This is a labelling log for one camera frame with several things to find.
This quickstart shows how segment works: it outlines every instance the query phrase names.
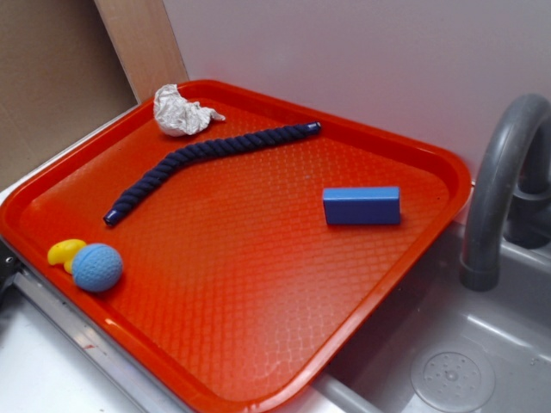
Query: navy rope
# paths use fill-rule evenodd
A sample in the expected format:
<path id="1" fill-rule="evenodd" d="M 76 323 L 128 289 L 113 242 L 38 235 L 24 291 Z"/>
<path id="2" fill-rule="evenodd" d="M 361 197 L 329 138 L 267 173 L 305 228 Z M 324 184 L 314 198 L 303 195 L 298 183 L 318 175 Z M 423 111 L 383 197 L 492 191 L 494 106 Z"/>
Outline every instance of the navy rope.
<path id="1" fill-rule="evenodd" d="M 148 171 L 132 187 L 122 193 L 103 217 L 109 226 L 117 225 L 147 195 L 160 187 L 181 168 L 206 159 L 227 157 L 262 148 L 291 143 L 319 133 L 319 122 L 277 127 L 227 139 L 214 139 L 184 146 L 168 154 L 155 168 Z"/>

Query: sink drain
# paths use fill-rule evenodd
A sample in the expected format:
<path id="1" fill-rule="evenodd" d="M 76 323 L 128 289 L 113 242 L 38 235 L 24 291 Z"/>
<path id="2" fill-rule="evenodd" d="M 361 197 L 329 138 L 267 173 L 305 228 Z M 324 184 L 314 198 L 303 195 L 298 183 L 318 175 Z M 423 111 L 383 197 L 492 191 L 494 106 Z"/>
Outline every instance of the sink drain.
<path id="1" fill-rule="evenodd" d="M 493 394 L 495 375 L 486 357 L 467 345 L 439 343 L 412 364 L 415 392 L 427 404 L 448 413 L 468 413 Z"/>

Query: gray sink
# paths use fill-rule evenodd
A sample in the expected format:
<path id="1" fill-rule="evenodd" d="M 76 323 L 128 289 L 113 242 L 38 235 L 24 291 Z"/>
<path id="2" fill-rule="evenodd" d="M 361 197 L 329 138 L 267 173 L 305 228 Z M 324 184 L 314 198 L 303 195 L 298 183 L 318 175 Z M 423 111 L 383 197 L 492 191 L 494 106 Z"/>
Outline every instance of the gray sink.
<path id="1" fill-rule="evenodd" d="M 326 368 L 352 390 L 341 398 L 384 413 L 551 411 L 551 261 L 504 243 L 499 284 L 474 292 L 459 281 L 461 232 L 437 240 Z"/>

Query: blue sponge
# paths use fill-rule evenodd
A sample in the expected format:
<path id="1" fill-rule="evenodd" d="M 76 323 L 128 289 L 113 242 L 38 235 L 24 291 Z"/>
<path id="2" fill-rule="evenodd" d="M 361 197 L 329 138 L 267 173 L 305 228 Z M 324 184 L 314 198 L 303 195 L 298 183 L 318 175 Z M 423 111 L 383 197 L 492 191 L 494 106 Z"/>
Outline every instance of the blue sponge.
<path id="1" fill-rule="evenodd" d="M 329 225 L 399 224 L 399 188 L 326 188 L 325 220 Z"/>

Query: blue ball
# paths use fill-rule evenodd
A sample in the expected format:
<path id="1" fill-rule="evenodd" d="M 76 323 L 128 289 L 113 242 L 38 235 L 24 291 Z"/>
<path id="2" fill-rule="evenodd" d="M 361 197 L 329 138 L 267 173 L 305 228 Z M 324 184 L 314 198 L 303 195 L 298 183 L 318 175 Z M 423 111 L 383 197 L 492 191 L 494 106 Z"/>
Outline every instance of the blue ball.
<path id="1" fill-rule="evenodd" d="M 72 277 L 79 287 L 93 293 L 109 290 L 122 275 L 119 253 L 104 243 L 82 248 L 72 262 Z"/>

